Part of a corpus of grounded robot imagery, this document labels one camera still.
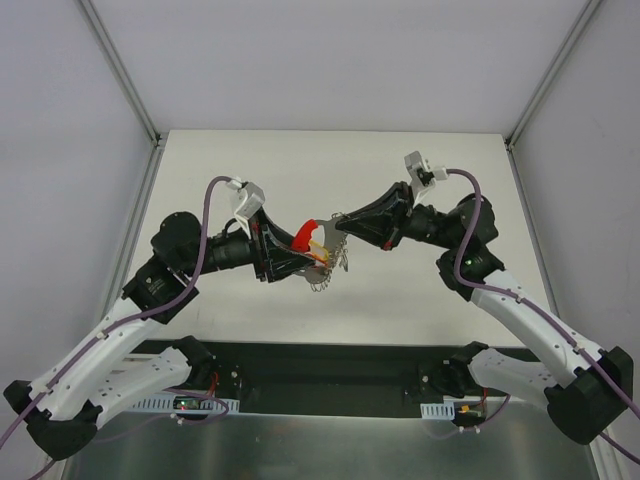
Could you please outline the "yellow key tag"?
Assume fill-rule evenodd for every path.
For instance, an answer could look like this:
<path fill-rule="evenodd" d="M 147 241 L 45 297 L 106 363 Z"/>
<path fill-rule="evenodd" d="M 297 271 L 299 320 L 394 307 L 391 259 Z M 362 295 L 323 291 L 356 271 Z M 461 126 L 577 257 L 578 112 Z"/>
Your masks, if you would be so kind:
<path fill-rule="evenodd" d="M 313 240 L 309 242 L 309 254 L 321 265 L 327 265 L 329 263 L 329 251 L 323 245 Z"/>

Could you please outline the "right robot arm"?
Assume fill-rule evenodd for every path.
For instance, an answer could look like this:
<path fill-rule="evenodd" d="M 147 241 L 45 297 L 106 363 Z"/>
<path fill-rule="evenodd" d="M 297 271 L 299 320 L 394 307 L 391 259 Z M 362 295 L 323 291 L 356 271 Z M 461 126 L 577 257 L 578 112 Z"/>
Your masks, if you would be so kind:
<path fill-rule="evenodd" d="M 610 350 L 579 334 L 531 299 L 487 245 L 497 235 L 491 203 L 478 192 L 447 213 L 417 204 L 398 182 L 375 202 L 338 218 L 337 230 L 382 250 L 401 240 L 443 248 L 436 265 L 443 283 L 491 315 L 535 361 L 509 357 L 474 342 L 433 376 L 434 386 L 460 397 L 499 390 L 544 410 L 569 439 L 586 445 L 633 401 L 634 363 L 620 347 Z"/>

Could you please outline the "red handled key organizer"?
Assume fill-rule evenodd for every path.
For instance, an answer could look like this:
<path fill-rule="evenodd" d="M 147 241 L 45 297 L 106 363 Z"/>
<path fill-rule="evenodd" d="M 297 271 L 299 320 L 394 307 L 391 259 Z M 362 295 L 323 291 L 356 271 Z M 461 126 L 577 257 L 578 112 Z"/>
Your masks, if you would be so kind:
<path fill-rule="evenodd" d="M 329 286 L 336 268 L 349 270 L 347 234 L 336 228 L 343 217 L 342 212 L 337 212 L 328 220 L 307 220 L 294 236 L 292 249 L 314 260 L 312 266 L 297 273 L 313 292 L 322 292 Z"/>

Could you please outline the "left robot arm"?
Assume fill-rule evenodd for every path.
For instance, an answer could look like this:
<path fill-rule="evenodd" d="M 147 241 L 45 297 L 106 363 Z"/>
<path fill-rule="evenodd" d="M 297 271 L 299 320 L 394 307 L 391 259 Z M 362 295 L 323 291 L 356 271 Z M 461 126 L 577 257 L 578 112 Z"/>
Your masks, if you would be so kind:
<path fill-rule="evenodd" d="M 137 401 L 174 386 L 209 387 L 220 368 L 193 336 L 176 340 L 150 364 L 117 378 L 112 370 L 127 354 L 196 298 L 194 274 L 245 265 L 261 281 L 275 282 L 324 262 L 313 245 L 319 224 L 307 221 L 290 235 L 258 210 L 247 230 L 203 237 L 190 212 L 166 217 L 151 239 L 153 254 L 124 286 L 103 320 L 70 354 L 36 380 L 13 381 L 3 395 L 35 444 L 52 460 L 88 445 L 113 417 Z"/>

